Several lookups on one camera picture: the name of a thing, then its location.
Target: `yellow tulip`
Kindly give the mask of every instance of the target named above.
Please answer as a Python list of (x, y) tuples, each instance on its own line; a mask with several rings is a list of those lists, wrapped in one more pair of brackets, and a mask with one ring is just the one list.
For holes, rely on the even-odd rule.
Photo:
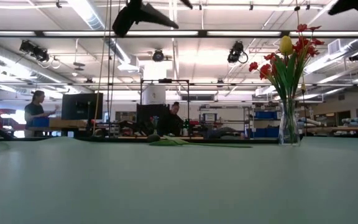
[(281, 39), (280, 52), (283, 55), (291, 55), (293, 53), (292, 41), (289, 36), (283, 36)]

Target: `monitor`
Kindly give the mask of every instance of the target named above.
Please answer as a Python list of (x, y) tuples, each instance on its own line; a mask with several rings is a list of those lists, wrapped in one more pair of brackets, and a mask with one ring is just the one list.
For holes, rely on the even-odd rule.
[(81, 93), (74, 95), (63, 95), (62, 119), (94, 119), (98, 94), (98, 114), (96, 115), (96, 119), (103, 119), (102, 93)]

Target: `green table surface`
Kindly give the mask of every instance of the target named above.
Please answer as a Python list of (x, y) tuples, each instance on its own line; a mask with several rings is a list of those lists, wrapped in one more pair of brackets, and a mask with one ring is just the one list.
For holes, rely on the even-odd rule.
[(0, 223), (358, 223), (358, 139), (0, 142)]

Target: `dark shirt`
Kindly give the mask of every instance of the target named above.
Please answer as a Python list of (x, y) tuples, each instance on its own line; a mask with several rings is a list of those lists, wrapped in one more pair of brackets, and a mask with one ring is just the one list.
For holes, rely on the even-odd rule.
[[(24, 112), (30, 114), (31, 116), (35, 116), (44, 113), (44, 109), (42, 108), (41, 105), (35, 105), (33, 103), (30, 103), (29, 105), (25, 106)], [(27, 122), (25, 124), (25, 127), (28, 128), (31, 125), (32, 125), (32, 121)]]
[(157, 133), (160, 136), (164, 134), (180, 135), (180, 130), (183, 125), (183, 120), (176, 114), (168, 112), (166, 115), (161, 116), (157, 124)]

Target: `vase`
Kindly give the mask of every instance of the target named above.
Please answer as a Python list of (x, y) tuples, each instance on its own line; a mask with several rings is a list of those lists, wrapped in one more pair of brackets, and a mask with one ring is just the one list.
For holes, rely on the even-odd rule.
[(282, 146), (300, 146), (298, 123), (295, 118), (295, 101), (282, 101), (280, 107), (282, 115), (278, 143)]

